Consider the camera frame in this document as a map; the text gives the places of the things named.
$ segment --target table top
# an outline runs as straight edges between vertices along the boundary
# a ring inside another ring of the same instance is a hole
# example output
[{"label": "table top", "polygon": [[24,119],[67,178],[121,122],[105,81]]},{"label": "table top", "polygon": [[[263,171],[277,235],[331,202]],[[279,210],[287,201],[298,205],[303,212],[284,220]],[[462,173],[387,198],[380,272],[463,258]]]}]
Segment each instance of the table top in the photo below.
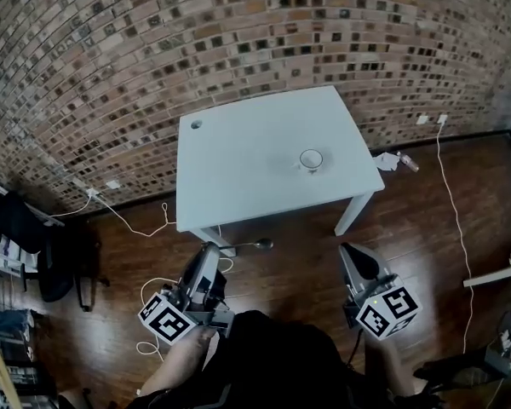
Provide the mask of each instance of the table top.
[{"label": "table top", "polygon": [[[324,158],[313,174],[299,168],[307,149]],[[384,188],[333,86],[266,95],[182,117],[177,170],[180,232]]]}]

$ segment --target brick wall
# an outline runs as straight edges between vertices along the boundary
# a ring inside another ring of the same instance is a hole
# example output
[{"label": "brick wall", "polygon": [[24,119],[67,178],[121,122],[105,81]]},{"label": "brick wall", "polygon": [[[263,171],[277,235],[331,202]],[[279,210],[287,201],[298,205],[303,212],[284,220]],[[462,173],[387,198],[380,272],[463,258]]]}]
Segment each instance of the brick wall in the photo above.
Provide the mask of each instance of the brick wall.
[{"label": "brick wall", "polygon": [[511,0],[0,0],[0,182],[172,190],[182,114],[323,84],[370,147],[506,129]]}]

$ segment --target black baseboard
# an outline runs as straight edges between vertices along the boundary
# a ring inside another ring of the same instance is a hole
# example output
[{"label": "black baseboard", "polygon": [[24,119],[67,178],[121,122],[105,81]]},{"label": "black baseboard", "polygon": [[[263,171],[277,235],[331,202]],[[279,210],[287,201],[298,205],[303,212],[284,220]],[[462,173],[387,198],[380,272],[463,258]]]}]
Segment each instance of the black baseboard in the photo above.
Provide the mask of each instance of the black baseboard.
[{"label": "black baseboard", "polygon": [[[511,140],[511,130],[491,130],[489,132],[479,132],[479,133],[473,133],[470,135],[454,135],[454,136],[444,136],[440,138],[439,140],[442,143],[446,142],[453,142],[453,141],[467,141],[467,140],[473,140],[478,138],[485,138],[487,136],[497,136],[497,135],[507,135]],[[390,153],[396,153],[396,152],[402,152],[404,150],[410,149],[410,148],[416,148],[416,147],[424,147],[435,144],[435,138],[428,138],[425,140],[420,141],[412,141],[412,142],[405,142],[402,144],[393,144],[391,146],[387,147],[379,147],[379,148],[372,148],[370,150],[371,155],[377,156],[384,152],[390,152]],[[151,195],[149,197],[143,197],[141,199],[131,200],[126,203],[121,203],[113,206],[113,209],[115,211],[125,210],[129,209],[138,205],[146,205],[148,203],[154,203],[156,201],[164,201],[167,199],[171,199],[176,196],[176,191],[169,191],[167,193],[160,193]],[[109,213],[110,210],[108,208],[102,208],[98,210],[94,210],[88,214],[82,214],[78,216],[71,216],[68,218],[65,218],[65,221],[73,221],[76,222],[79,221],[85,221],[89,218],[92,218],[94,216],[100,216]]]}]

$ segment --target person's arm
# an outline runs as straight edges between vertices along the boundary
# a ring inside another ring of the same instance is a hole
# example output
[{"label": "person's arm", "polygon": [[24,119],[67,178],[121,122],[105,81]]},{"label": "person's arm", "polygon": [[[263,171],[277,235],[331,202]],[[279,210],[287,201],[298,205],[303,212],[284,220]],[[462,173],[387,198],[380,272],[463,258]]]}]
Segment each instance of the person's arm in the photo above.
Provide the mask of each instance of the person's arm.
[{"label": "person's arm", "polygon": [[163,364],[144,383],[140,397],[156,391],[177,388],[190,378],[205,357],[210,339],[215,330],[207,327],[195,327],[180,341],[173,345]]},{"label": "person's arm", "polygon": [[399,352],[391,339],[378,341],[365,333],[365,375],[381,389],[395,395],[415,394],[412,374],[401,364]]}]

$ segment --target brown wood floor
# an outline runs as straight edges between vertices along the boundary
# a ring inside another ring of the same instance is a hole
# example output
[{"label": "brown wood floor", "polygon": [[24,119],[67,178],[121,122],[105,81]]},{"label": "brown wood floor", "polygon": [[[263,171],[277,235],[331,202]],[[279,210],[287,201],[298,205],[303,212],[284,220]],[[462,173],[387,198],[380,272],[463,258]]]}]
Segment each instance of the brown wood floor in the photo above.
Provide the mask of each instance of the brown wood floor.
[{"label": "brown wood floor", "polygon": [[[262,236],[275,243],[268,253],[240,251],[227,275],[229,306],[238,312],[259,309],[283,320],[312,323],[329,333],[347,358],[356,332],[348,330],[342,314],[346,289],[337,246],[348,240],[379,251],[422,300],[423,313],[396,337],[405,363],[414,369],[425,360],[461,353],[469,291],[462,288],[468,272],[454,212],[436,146],[407,152],[420,171],[413,173],[401,165],[397,172],[383,173],[386,189],[374,196],[341,238],[334,237],[333,227],[346,202],[224,226],[223,235],[232,243]],[[442,157],[473,274],[503,268],[511,247],[510,140],[494,136],[450,142],[443,145]],[[174,202],[170,203],[174,219]],[[133,228],[147,232],[163,223],[159,203],[122,215]],[[135,351],[136,342],[152,340],[136,317],[141,285],[157,276],[177,278],[199,242],[189,233],[177,233],[174,226],[146,239],[131,233],[114,215],[99,216],[91,224],[102,243],[102,273],[112,282],[110,288],[96,287],[93,311],[82,312],[74,292],[59,302],[43,303],[36,282],[29,282],[26,294],[16,285],[15,303],[49,317],[39,331],[37,353],[60,388],[89,387],[97,403],[115,400],[124,406],[159,363],[156,356]],[[506,282],[476,290],[469,348],[494,338],[501,313],[510,307],[510,287]],[[363,371],[363,349],[354,364]],[[494,389],[489,385],[481,392],[456,393],[450,396],[451,406],[485,407]]]}]

